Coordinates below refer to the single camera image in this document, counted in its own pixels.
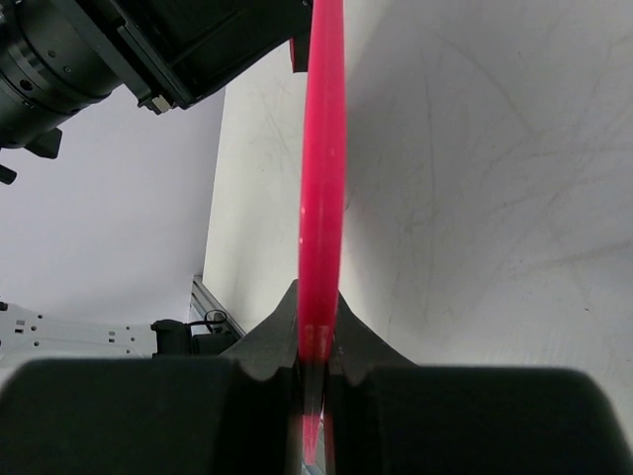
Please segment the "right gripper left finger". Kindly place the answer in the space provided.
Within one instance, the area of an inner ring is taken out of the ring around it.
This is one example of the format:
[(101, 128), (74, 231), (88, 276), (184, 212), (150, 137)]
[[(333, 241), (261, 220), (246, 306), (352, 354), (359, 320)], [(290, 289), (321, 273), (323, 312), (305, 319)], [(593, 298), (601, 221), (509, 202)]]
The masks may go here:
[(219, 355), (50, 358), (1, 393), (5, 474), (298, 474), (297, 290)]

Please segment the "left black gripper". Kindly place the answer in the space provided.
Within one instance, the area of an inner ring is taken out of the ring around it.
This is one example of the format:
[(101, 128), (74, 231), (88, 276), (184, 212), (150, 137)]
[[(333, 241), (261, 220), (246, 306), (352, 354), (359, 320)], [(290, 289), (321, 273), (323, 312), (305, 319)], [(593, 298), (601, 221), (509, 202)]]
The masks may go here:
[(137, 102), (156, 114), (189, 109), (275, 48), (298, 41), (308, 69), (310, 1), (116, 1), (116, 32), (144, 83)]

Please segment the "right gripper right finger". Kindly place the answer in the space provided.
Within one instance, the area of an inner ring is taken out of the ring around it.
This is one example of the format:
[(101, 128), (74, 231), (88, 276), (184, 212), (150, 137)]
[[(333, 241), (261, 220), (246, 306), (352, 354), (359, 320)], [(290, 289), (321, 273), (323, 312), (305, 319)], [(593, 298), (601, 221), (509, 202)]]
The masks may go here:
[(628, 474), (596, 383), (568, 368), (420, 366), (338, 305), (324, 409), (331, 474)]

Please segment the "pink framed whiteboard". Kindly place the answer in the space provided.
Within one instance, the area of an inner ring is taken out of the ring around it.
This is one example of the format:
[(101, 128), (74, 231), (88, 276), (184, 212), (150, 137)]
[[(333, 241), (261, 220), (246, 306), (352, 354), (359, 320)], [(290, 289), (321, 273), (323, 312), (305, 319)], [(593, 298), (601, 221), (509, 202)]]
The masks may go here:
[(313, 4), (302, 158), (298, 356), (304, 387), (303, 456), (316, 460), (325, 366), (338, 305), (346, 168), (344, 7)]

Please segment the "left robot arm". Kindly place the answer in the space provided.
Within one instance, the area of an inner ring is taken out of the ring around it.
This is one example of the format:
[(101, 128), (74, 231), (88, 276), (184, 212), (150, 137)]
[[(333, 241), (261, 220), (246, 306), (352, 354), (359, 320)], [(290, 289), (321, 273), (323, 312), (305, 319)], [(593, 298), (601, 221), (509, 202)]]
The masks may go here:
[(54, 159), (61, 125), (116, 88), (186, 110), (280, 45), (304, 72), (312, 15), (298, 0), (5, 1), (1, 145)]

